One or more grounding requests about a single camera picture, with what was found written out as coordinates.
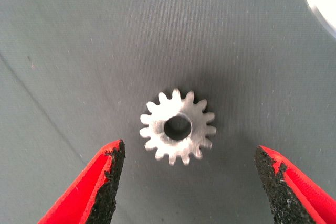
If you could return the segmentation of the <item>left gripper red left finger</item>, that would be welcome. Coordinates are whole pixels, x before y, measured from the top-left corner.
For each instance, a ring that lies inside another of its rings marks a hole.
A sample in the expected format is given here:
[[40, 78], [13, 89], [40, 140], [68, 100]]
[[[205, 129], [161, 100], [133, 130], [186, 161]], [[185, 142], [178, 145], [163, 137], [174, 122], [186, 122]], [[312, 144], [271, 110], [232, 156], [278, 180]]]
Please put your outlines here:
[[124, 159], [123, 140], [103, 146], [39, 223], [110, 223]]

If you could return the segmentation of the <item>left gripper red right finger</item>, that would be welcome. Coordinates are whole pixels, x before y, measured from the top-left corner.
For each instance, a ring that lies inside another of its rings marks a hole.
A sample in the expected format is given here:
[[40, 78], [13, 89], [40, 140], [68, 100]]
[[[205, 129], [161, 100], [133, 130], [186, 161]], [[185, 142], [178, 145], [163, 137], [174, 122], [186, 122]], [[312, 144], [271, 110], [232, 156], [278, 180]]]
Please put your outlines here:
[[255, 166], [274, 223], [335, 223], [335, 200], [285, 156], [259, 145]]

